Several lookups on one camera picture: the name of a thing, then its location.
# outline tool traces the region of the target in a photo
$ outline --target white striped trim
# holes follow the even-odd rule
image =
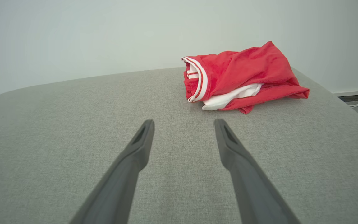
[[[197,70],[197,72],[198,72],[199,74],[201,74],[202,77],[203,77],[203,84],[202,84],[202,86],[201,86],[201,79],[199,78],[199,84],[198,84],[198,86],[197,86],[197,90],[196,90],[195,94],[194,94],[192,97],[190,97],[189,99],[187,99],[187,101],[189,101],[189,102],[199,101],[200,99],[202,99],[202,98],[204,97],[205,92],[206,92],[206,88],[207,88],[207,86],[208,86],[208,77],[207,77],[207,75],[206,75],[206,72],[205,72],[204,68],[201,66],[201,64],[200,64],[198,61],[196,61],[196,60],[194,60],[194,59],[192,59],[192,58],[189,58],[189,57],[182,57],[181,59],[182,59],[183,61],[186,61],[186,62],[189,63],[190,65],[193,65],[194,68]]]

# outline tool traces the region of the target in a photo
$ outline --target red cloth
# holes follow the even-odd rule
[[[233,99],[220,109],[238,109],[247,114],[254,105],[269,100],[308,98],[309,95],[309,89],[299,86],[287,58],[271,41],[262,47],[251,47],[240,52],[224,51],[218,55],[190,56],[182,60],[187,65],[184,75],[189,102],[205,101],[245,85],[262,83],[255,96]],[[199,78],[188,78],[191,65],[196,69],[191,74],[198,73]]]

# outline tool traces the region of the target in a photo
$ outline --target gray fabric surface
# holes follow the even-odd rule
[[[225,119],[303,223],[358,223],[358,114],[295,71],[309,99],[239,111],[186,101],[184,68],[0,95],[0,224],[68,223],[145,119],[155,120],[129,223],[240,223],[213,130]]]

